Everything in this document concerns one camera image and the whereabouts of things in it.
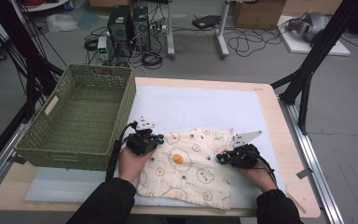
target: wooden table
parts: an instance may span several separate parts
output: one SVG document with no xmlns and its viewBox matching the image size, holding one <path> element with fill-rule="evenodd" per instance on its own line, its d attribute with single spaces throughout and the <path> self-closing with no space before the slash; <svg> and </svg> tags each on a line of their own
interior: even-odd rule
<svg viewBox="0 0 358 224">
<path fill-rule="evenodd" d="M 310 181 L 299 179 L 296 174 L 304 167 L 298 155 L 275 92 L 268 84 L 218 82 L 137 77 L 136 84 L 164 87 L 206 88 L 218 90 L 253 91 L 257 94 L 268 134 L 284 181 L 286 195 L 296 204 L 301 217 L 318 217 L 321 214 Z M 24 201 L 31 186 L 36 168 L 30 163 L 14 163 L 0 185 L 0 210 L 17 211 L 75 211 L 80 203 L 34 203 Z M 214 208 L 186 208 L 135 205 L 133 214 L 186 215 L 186 216 L 231 216 L 254 217 L 255 210 Z"/>
</svg>

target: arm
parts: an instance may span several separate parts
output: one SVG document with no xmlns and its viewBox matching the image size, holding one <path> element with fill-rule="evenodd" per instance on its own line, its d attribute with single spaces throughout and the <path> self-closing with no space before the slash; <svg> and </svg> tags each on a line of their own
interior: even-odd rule
<svg viewBox="0 0 358 224">
<path fill-rule="evenodd" d="M 257 223 L 279 224 L 302 223 L 298 210 L 292 200 L 278 189 L 262 162 L 258 162 L 255 169 L 239 169 L 242 174 L 263 192 L 256 200 Z"/>
<path fill-rule="evenodd" d="M 142 172 L 155 150 L 137 156 L 128 147 L 118 157 L 119 178 L 103 182 L 77 209 L 67 224 L 125 223 L 134 205 L 132 181 Z"/>
</svg>

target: black sleeve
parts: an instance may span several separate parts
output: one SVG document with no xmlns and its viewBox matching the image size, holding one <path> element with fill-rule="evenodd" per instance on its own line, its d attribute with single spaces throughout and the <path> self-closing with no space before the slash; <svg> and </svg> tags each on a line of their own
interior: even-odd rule
<svg viewBox="0 0 358 224">
<path fill-rule="evenodd" d="M 298 210 L 293 201 L 280 189 L 272 189 L 257 198 L 257 224 L 300 224 Z"/>
<path fill-rule="evenodd" d="M 120 178 L 103 182 L 66 223 L 125 223 L 134 204 L 135 192 L 133 184 Z"/>
</svg>

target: cardboard box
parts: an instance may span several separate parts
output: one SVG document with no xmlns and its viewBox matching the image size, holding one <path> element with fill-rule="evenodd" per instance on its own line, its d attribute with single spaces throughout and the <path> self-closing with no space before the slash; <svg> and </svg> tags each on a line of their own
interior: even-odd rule
<svg viewBox="0 0 358 224">
<path fill-rule="evenodd" d="M 304 12 L 319 11 L 325 15 L 334 15 L 342 0 L 287 0 L 283 15 L 299 17 Z"/>
<path fill-rule="evenodd" d="M 260 0 L 255 4 L 236 3 L 232 19 L 236 27 L 275 29 L 286 0 Z"/>
<path fill-rule="evenodd" d="M 118 6 L 131 6 L 132 0 L 89 0 L 90 7 L 112 8 Z"/>
</svg>

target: hand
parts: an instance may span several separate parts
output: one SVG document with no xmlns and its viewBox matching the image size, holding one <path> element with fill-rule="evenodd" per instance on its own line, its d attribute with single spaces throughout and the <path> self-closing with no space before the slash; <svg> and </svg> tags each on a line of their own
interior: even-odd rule
<svg viewBox="0 0 358 224">
<path fill-rule="evenodd" d="M 124 180 L 132 181 L 143 171 L 146 162 L 156 150 L 153 150 L 143 156 L 135 155 L 129 147 L 121 149 L 118 155 L 118 177 Z"/>
<path fill-rule="evenodd" d="M 263 162 L 259 161 L 255 165 L 254 169 L 240 168 L 239 171 L 248 177 L 248 179 L 264 193 L 278 188 L 272 180 L 269 170 L 266 168 L 267 167 L 263 164 Z"/>
</svg>

